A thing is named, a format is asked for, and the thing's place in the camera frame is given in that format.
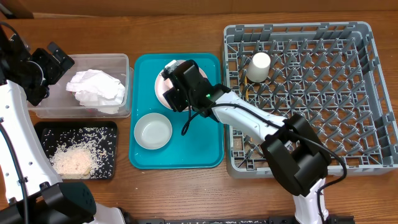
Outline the grey bowl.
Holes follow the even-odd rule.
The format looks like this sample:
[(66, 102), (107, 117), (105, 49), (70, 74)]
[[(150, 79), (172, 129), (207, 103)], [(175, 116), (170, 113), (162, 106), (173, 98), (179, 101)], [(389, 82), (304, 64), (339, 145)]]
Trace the grey bowl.
[(156, 150), (164, 147), (173, 133), (169, 119), (160, 113), (149, 113), (141, 117), (134, 127), (134, 139), (144, 149)]

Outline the wooden chopstick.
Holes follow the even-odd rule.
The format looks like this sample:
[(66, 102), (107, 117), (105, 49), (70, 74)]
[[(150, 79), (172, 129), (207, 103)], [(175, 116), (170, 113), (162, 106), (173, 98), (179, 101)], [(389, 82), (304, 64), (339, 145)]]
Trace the wooden chopstick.
[(247, 84), (245, 84), (245, 87), (244, 87), (244, 93), (245, 93), (245, 101), (247, 101), (248, 99), (249, 99), (249, 84), (247, 83)]

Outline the white napkin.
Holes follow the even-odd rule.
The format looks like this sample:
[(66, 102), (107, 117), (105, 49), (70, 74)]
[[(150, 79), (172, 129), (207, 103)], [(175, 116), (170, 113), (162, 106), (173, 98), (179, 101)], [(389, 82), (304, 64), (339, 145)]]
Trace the white napkin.
[(82, 106), (107, 106), (120, 105), (126, 89), (119, 79), (102, 70), (89, 69), (76, 72), (66, 91), (72, 92)]

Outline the red sauce packet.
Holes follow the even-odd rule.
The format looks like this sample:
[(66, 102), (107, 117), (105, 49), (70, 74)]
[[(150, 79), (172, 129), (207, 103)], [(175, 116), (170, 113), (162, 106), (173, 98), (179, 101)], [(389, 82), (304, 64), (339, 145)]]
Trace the red sauce packet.
[(87, 113), (97, 113), (98, 110), (96, 108), (86, 108), (85, 109)]

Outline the cream cup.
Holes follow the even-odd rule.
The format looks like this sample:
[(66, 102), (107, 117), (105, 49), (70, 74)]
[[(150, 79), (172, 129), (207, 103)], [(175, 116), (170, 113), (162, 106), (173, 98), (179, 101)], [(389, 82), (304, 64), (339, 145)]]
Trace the cream cup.
[(247, 78), (255, 83), (263, 82), (269, 76), (271, 58), (264, 52), (254, 54), (248, 65)]

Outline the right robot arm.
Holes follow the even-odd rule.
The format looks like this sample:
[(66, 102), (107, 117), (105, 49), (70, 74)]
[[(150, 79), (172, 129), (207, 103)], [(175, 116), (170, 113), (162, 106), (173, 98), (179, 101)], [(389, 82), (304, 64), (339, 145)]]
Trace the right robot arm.
[(325, 223), (325, 186), (331, 156), (310, 123), (265, 112), (222, 84), (212, 85), (194, 60), (173, 61), (161, 72), (171, 88), (163, 96), (173, 111), (210, 117), (247, 134), (260, 146), (274, 178), (294, 197), (297, 223)]

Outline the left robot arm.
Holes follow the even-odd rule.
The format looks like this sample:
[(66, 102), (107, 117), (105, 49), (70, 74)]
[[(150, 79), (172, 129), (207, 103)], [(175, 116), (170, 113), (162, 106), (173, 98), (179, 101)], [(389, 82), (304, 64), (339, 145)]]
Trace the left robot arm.
[(1, 32), (1, 171), (8, 207), (1, 223), (134, 223), (128, 212), (96, 203), (83, 182), (64, 182), (44, 153), (27, 105), (74, 65), (57, 44), (29, 52), (19, 34)]

